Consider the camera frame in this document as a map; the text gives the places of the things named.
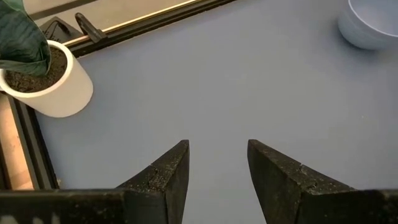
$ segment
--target dark soil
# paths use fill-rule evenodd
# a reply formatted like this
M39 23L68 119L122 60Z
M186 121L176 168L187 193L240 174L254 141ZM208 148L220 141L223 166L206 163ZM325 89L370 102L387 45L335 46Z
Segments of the dark soil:
M59 49L50 48L51 51L51 65L50 70L46 75L36 77L33 75L24 75L19 72L7 71L6 82L14 90L23 93L34 93L45 90L54 85L61 79L65 70L67 69L67 56Z

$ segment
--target table surface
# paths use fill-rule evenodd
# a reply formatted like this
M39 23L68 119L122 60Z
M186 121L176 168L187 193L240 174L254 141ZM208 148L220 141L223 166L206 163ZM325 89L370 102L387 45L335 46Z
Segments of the table surface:
M115 187L189 139L184 223L264 223L254 138L353 187L398 188L398 53L348 44L345 2L237 0L79 59L89 105L38 114L62 187Z

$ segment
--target white flower pot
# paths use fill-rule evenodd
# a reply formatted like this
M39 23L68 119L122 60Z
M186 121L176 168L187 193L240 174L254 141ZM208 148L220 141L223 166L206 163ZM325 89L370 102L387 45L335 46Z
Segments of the white flower pot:
M4 70L0 69L0 88L40 113L62 118L79 112L88 104L93 95L93 82L67 47L52 40L48 43L67 56L67 69L57 83L35 93L21 93L10 88L4 79Z

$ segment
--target potted plant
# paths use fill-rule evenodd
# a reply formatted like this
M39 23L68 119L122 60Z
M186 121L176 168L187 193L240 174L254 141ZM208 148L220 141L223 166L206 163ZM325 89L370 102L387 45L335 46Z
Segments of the potted plant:
M53 117L82 110L93 83L64 45L46 40L22 0L0 0L0 88Z

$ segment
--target plant leaf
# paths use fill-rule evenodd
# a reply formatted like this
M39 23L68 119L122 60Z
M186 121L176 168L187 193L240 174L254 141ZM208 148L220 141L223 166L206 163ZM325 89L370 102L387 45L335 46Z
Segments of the plant leaf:
M45 75L50 61L47 40L21 7L21 0L0 0L0 68Z

